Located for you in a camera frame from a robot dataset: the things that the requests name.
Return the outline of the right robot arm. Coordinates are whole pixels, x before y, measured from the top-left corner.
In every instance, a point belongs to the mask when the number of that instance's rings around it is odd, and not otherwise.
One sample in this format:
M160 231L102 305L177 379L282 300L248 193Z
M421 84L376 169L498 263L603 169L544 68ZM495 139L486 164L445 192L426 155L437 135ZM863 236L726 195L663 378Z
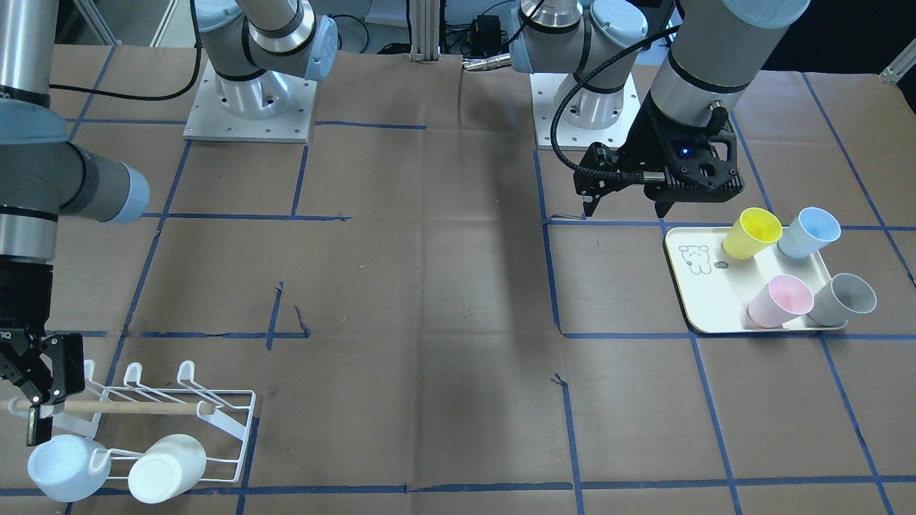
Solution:
M27 446L52 437L52 413L85 387L76 226L147 231L170 214L181 133L204 84L233 92L295 77L300 88L331 71L341 36L316 1L115 2L123 14L195 10L200 48L62 45L72 1L2 3L2 383L24 397ZM74 308L76 314L66 314Z

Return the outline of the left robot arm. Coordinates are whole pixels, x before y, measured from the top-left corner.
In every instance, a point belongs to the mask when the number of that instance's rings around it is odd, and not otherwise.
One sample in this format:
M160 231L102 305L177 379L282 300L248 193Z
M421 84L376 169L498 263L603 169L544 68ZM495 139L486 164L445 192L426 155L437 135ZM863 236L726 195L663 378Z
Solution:
M547 142L572 170L583 215L634 185L664 217L678 202L726 202L745 188L735 157L731 113L807 1L685 1L681 25L650 32L627 1L520 1L511 11L508 54L522 73L568 76L549 116ZM618 98L637 52L672 38L627 137L609 146L591 137L572 161L560 121L591 98Z

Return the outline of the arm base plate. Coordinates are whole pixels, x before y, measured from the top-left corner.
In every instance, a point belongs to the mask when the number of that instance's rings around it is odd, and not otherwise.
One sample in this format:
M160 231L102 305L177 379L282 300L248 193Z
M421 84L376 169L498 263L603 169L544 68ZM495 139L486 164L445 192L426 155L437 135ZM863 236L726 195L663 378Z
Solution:
M550 126L560 101L575 85L575 78L569 73L533 73L530 83L537 148L552 149ZM612 94L580 90L560 118L556 141L564 151L583 151L594 142L618 149L625 142L639 107L631 73L623 88Z
M318 82L268 71L229 81L206 66L187 116L187 140L304 144L310 138Z

